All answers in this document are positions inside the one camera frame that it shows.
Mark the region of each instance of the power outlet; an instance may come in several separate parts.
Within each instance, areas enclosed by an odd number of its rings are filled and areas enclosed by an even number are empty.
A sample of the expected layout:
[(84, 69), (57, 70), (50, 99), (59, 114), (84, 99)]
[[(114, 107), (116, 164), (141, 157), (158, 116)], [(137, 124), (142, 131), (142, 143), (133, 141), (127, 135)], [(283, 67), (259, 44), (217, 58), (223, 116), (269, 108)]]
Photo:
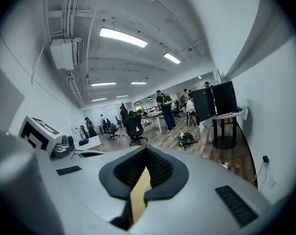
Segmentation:
[(276, 183), (275, 177), (274, 175), (272, 175), (272, 177), (270, 177), (270, 187), (272, 188)]

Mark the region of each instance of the fluorescent ceiling light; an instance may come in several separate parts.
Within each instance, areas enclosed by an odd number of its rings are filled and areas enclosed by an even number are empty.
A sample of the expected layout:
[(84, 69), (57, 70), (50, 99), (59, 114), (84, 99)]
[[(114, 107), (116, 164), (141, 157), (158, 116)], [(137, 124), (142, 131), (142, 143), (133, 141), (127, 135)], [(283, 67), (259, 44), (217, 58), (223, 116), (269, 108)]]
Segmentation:
[(179, 64), (181, 61), (179, 61), (177, 58), (173, 57), (171, 54), (165, 53), (164, 56), (171, 61), (175, 62), (176, 64)]
[(94, 102), (94, 101), (105, 100), (105, 99), (107, 99), (107, 98), (105, 97), (105, 98), (93, 99), (92, 101)]
[(91, 86), (101, 86), (101, 85), (114, 85), (117, 82), (110, 82), (110, 83), (96, 83), (96, 84), (91, 84)]
[(140, 47), (145, 47), (147, 44), (147, 42), (140, 40), (139, 38), (127, 35), (125, 33), (122, 33), (116, 30), (107, 29), (107, 28), (101, 28), (100, 36), (114, 38), (114, 39), (128, 42), (130, 44), (134, 44)]
[(130, 84), (146, 84), (145, 82), (131, 82)]

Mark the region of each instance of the table leg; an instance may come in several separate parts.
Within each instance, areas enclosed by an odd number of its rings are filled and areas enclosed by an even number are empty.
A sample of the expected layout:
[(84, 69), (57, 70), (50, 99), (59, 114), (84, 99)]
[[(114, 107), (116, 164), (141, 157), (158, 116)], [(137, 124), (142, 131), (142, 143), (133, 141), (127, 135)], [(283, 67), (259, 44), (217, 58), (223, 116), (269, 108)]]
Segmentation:
[(214, 138), (214, 145), (218, 145), (218, 127), (217, 127), (217, 120), (213, 119), (213, 138)]
[(160, 119), (158, 117), (157, 117), (157, 123), (158, 123), (158, 126), (159, 126), (160, 134), (162, 134), (162, 129), (161, 129), (161, 125), (160, 125)]
[(224, 138), (224, 119), (221, 119), (221, 137)]
[(237, 124), (236, 124), (236, 117), (233, 118), (233, 138), (232, 138), (232, 144), (236, 145), (236, 128), (237, 128)]

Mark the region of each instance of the jeans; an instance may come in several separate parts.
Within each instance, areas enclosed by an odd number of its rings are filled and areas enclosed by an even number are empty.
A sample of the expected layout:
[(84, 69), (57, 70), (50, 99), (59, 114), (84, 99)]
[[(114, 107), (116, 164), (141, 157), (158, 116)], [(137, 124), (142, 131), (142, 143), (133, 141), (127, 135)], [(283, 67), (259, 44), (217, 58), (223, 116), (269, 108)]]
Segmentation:
[(189, 113), (189, 115), (190, 116), (195, 116), (196, 117), (196, 121), (197, 121), (197, 125), (199, 125), (199, 118), (198, 118), (196, 112), (191, 112), (191, 113)]
[(168, 130), (172, 130), (174, 127), (176, 127), (175, 120), (173, 118), (173, 113), (171, 107), (161, 107), (161, 111), (164, 116), (164, 120), (167, 123)]

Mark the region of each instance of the computer monitor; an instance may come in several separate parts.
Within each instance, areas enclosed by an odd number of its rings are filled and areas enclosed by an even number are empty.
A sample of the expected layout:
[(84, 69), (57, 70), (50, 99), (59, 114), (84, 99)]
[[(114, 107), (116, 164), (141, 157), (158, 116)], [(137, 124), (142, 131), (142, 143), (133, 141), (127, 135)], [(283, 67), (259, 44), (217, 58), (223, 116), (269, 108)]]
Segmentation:
[(237, 111), (237, 102), (232, 81), (213, 86), (212, 92), (218, 115)]
[(195, 110), (199, 121), (205, 121), (216, 114), (215, 105), (210, 89), (192, 91)]
[(62, 133), (42, 120), (30, 116), (25, 117), (19, 136), (27, 140), (32, 147), (45, 150), (49, 156), (55, 145), (62, 143)]

